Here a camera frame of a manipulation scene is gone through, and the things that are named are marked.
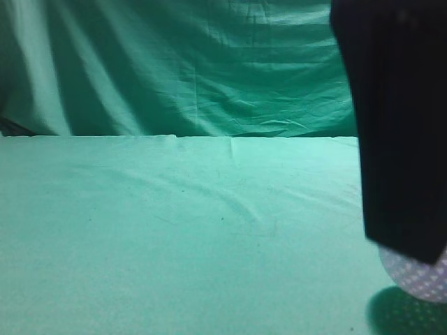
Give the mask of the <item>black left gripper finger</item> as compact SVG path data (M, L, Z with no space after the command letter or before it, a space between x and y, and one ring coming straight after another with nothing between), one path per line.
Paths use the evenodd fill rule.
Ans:
M446 248L446 2L333 1L358 132L366 236L425 264Z

